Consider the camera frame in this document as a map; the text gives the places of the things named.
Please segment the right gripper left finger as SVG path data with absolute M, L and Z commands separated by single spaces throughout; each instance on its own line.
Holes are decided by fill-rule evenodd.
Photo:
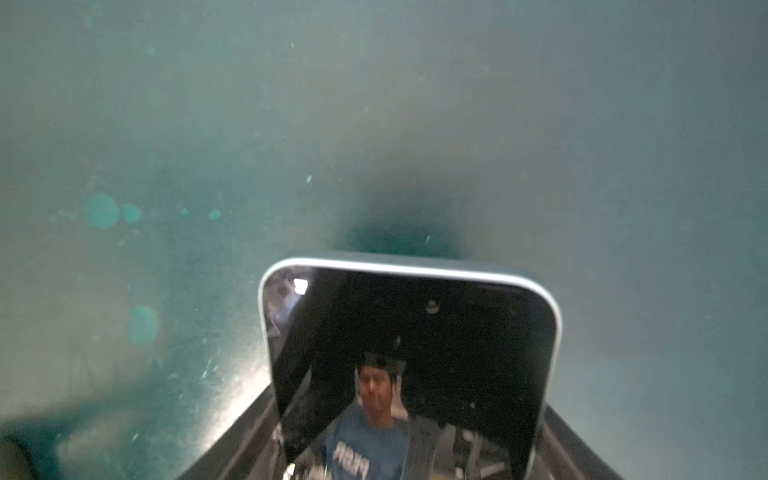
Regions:
M 179 479 L 246 479 L 273 442 L 278 423 L 274 389 L 268 386 Z

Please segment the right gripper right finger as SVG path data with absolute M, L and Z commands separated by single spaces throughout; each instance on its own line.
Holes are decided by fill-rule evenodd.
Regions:
M 530 468 L 531 480 L 622 480 L 562 417 L 547 406 Z

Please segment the teal phone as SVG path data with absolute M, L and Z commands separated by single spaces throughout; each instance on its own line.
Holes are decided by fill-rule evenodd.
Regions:
M 259 285 L 288 479 L 525 479 L 560 343 L 529 278 L 295 257 Z

